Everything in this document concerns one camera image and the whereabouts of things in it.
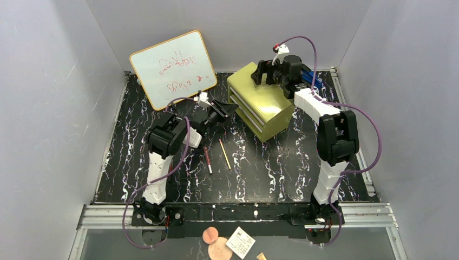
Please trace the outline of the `dark red makeup pencil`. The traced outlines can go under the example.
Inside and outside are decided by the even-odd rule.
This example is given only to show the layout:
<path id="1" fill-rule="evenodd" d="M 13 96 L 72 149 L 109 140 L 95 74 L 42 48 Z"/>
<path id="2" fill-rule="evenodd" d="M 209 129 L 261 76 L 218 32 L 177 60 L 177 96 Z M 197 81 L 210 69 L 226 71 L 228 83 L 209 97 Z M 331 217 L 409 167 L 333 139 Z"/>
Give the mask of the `dark red makeup pencil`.
<path id="1" fill-rule="evenodd" d="M 204 147 L 204 154 L 205 154 L 205 158 L 206 158 L 206 164 L 207 164 L 207 167 L 208 167 L 209 175 L 212 175 L 213 171 L 212 171 L 212 167 L 211 167 L 211 161 L 210 161 L 209 154 L 208 154 L 208 148 L 206 146 Z"/>

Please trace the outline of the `green metal drawer box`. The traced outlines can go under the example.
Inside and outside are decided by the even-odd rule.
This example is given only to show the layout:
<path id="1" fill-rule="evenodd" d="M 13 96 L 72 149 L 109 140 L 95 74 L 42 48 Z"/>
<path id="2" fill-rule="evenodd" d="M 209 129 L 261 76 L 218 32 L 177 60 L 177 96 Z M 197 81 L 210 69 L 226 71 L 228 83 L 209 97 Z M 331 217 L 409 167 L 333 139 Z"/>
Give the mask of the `green metal drawer box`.
<path id="1" fill-rule="evenodd" d="M 228 102 L 238 105 L 236 113 L 265 142 L 288 128 L 295 106 L 280 87 L 266 84 L 266 75 L 256 85 L 251 78 L 256 68 L 251 62 L 227 78 Z"/>

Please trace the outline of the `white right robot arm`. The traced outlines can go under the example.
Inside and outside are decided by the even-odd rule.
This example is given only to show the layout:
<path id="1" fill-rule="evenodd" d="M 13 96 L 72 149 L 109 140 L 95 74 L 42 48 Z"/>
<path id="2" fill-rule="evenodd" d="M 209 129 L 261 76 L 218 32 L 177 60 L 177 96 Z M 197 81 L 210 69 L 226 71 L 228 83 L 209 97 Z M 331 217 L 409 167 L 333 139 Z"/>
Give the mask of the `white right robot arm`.
<path id="1" fill-rule="evenodd" d="M 338 189 L 350 159 L 359 151 L 356 115 L 328 104 L 314 89 L 316 71 L 304 76 L 305 65 L 301 58 L 286 55 L 282 59 L 261 60 L 251 78 L 256 85 L 277 85 L 297 108 L 300 108 L 317 124 L 317 152 L 321 159 L 320 173 L 309 208 L 289 217 L 305 217 L 308 220 L 328 221 L 333 216 L 341 220 L 338 208 Z"/>

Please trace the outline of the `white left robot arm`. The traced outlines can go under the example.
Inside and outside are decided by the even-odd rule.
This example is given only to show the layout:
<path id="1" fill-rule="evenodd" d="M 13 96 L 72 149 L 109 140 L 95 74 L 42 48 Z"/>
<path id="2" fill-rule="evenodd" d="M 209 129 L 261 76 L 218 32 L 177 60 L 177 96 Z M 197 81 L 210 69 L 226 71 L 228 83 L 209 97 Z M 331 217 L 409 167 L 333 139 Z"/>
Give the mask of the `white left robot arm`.
<path id="1" fill-rule="evenodd" d="M 192 121 L 187 116 L 180 118 L 167 110 L 147 134 L 147 182 L 132 193 L 127 203 L 133 206 L 137 215 L 153 225 L 162 224 L 166 220 L 168 177 L 185 162 L 190 148 L 201 148 L 208 132 L 216 125 L 228 121 L 239 107 L 218 100 L 202 101 L 198 97 L 194 101 L 206 110 L 206 118 Z"/>

